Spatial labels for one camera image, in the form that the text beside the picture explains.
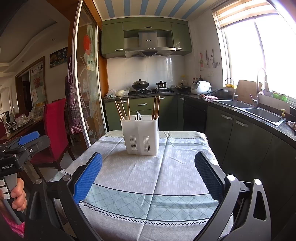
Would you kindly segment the person's left hand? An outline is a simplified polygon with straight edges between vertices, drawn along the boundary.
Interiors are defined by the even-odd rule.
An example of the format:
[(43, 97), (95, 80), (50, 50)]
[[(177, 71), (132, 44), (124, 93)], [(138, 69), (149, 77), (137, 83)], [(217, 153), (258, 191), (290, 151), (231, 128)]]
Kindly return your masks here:
[[(21, 178), (17, 178), (16, 187), (11, 191), (11, 196), (14, 199), (12, 208), (17, 211), (24, 211), (27, 207), (26, 193), (24, 191), (24, 182)], [(9, 217), (10, 214), (3, 204), (4, 194), (1, 191), (1, 213), (3, 216)]]

